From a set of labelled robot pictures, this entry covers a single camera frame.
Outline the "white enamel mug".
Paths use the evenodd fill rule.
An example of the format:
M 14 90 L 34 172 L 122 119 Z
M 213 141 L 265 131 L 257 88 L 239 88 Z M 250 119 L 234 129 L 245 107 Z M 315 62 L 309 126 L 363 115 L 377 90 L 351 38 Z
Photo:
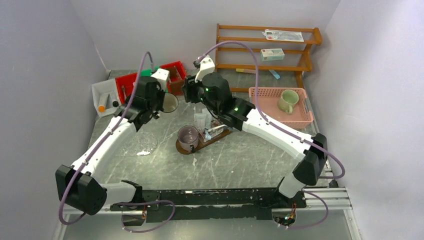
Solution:
M 179 105 L 179 100 L 176 95 L 166 92 L 163 98 L 162 112 L 163 113 L 172 113 L 174 112 Z

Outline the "purple mug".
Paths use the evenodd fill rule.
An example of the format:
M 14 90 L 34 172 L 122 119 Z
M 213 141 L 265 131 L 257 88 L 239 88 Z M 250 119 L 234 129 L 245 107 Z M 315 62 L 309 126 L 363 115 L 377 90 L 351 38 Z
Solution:
M 185 125 L 179 129 L 177 139 L 183 150 L 194 153 L 199 144 L 199 132 L 194 126 Z

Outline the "white toothbrush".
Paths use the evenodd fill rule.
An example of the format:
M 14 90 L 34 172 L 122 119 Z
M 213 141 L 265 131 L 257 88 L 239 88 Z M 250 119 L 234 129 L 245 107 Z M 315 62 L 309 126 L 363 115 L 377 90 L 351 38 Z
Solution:
M 226 126 L 225 124 L 214 126 L 214 127 L 210 128 L 209 131 L 215 131 L 215 130 L 218 130 L 218 129 L 223 128 L 225 126 Z

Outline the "pale green mug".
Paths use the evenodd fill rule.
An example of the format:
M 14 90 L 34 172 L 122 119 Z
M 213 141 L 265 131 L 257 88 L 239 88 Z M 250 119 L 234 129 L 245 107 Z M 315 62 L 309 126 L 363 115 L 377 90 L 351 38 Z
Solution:
M 281 93 L 277 107 L 279 110 L 291 115 L 298 101 L 299 95 L 294 90 L 286 89 Z

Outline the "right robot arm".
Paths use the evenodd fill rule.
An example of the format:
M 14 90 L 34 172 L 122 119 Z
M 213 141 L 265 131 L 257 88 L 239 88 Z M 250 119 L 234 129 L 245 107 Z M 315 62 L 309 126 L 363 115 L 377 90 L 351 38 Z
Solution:
M 274 199 L 278 206 L 288 207 L 301 189 L 317 184 L 328 155 L 324 135 L 297 131 L 264 114 L 258 105 L 233 96 L 228 81 L 217 72 L 202 80 L 189 75 L 181 90 L 186 102 L 204 104 L 226 126 L 258 136 L 298 161 L 277 186 Z

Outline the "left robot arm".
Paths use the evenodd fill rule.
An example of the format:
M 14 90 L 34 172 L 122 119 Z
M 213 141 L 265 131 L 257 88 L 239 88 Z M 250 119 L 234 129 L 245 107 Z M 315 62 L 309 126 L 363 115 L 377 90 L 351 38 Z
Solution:
M 71 166 L 61 165 L 55 172 L 60 199 L 59 215 L 64 206 L 71 206 L 84 214 L 95 215 L 104 205 L 124 203 L 130 210 L 142 206 L 142 187 L 132 181 L 100 184 L 101 174 L 125 141 L 132 138 L 152 118 L 164 110 L 167 79 L 140 76 L 133 93 L 120 105 L 109 125 L 94 144 Z

